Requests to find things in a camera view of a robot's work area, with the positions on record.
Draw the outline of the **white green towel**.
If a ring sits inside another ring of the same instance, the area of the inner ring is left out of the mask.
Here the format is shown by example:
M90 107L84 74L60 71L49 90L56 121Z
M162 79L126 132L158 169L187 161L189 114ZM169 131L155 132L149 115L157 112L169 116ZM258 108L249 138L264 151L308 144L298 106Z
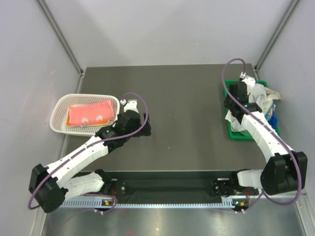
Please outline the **white green towel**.
M263 99L265 98L264 88L268 87L267 84L262 81L256 83L252 92L248 95L249 102L255 102L261 109L263 104ZM225 119L229 121L231 125L232 136L239 136L240 139L250 139L250 133L237 121L237 119L232 116L231 112L228 111Z

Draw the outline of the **pink patterned towel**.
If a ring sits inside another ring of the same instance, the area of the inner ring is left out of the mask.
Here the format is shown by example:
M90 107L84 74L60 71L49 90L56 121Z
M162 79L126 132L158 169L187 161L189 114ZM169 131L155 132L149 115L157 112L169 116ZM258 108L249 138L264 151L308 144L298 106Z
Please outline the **pink patterned towel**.
M109 100L98 102L90 105L76 106L68 108L67 120L76 121L86 118L89 122L97 122L103 120L114 120L116 113Z

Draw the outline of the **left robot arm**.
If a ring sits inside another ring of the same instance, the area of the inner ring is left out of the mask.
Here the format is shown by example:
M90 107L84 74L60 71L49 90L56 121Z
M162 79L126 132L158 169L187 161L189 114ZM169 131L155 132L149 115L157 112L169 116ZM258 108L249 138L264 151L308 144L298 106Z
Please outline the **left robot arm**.
M113 195L113 183L101 169L87 175L79 173L88 165L121 148L130 138L150 136L151 126L148 112L139 114L136 100L126 101L124 112L118 114L113 125L100 128L83 145L47 166L38 164L31 171L28 203L30 210L37 207L45 213L58 209L65 201L79 196L108 195L109 205L117 203Z

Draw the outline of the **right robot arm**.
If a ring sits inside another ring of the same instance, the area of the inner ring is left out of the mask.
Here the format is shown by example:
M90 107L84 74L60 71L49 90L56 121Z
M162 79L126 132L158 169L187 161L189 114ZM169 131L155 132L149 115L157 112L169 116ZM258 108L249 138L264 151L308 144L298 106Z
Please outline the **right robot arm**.
M245 169L233 172L230 190L237 195L248 187L263 190L268 195L291 191L301 192L305 187L308 158L304 152L295 152L268 123L251 92L257 87L250 78L225 85L223 105L251 135L266 160L262 170Z

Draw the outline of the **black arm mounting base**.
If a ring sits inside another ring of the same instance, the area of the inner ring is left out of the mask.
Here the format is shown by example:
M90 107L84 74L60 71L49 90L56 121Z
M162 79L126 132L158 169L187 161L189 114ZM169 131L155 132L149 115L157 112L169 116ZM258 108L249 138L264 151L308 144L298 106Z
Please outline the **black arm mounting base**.
M119 203L218 203L222 198L249 200L258 191L234 190L231 171L104 171L108 192Z

